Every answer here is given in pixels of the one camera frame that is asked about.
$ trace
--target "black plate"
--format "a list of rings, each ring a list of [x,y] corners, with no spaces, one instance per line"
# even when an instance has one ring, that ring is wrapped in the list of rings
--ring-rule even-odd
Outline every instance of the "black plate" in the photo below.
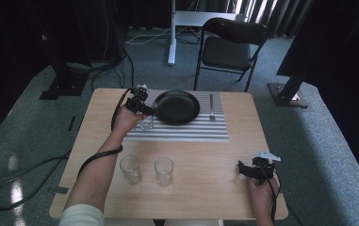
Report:
[[[190,93],[169,90],[161,93],[154,102],[155,115],[169,124],[188,123],[199,115],[200,103]]]

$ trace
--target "human arm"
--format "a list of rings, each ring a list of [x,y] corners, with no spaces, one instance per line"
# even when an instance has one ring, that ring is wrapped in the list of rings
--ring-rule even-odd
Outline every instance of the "human arm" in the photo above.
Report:
[[[275,178],[269,179],[272,184],[275,194],[279,191],[279,186]],[[262,185],[256,186],[251,178],[246,178],[247,187],[252,200],[252,208],[255,214],[258,226],[271,226],[273,225],[270,218],[270,210],[272,208],[272,190],[268,181]]]
[[[126,107],[121,107],[114,129],[97,153],[119,149],[127,133],[145,117],[145,115],[135,115]],[[88,204],[104,212],[106,194],[111,185],[117,157],[117,154],[113,154],[89,162],[76,178],[64,210],[76,204]]]

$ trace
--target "placemat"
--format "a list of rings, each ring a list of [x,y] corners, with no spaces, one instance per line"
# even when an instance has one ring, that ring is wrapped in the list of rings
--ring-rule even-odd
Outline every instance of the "placemat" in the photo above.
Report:
[[[155,99],[166,90],[152,90],[149,92],[145,104],[153,106]],[[158,141],[217,141],[227,142],[226,122],[220,103],[220,93],[210,91],[188,91],[200,103],[200,113],[198,117],[183,125],[168,125],[154,117],[154,127],[150,130],[141,130],[137,126],[130,131],[125,139],[127,140],[158,140]],[[209,94],[214,95],[214,115],[215,121],[209,119],[210,105]]]

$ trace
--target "chair backrest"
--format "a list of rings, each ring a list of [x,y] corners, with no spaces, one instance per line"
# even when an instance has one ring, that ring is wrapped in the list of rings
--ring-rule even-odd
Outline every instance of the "chair backrest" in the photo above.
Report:
[[[224,18],[211,18],[203,25],[208,31],[221,38],[239,43],[263,45],[268,38],[267,28],[262,24],[232,21]]]

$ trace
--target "sleeve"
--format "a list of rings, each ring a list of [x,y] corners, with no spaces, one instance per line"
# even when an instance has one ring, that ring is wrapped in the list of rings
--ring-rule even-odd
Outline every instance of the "sleeve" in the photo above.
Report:
[[[73,205],[62,213],[59,226],[104,226],[103,213],[94,206],[87,204]]]

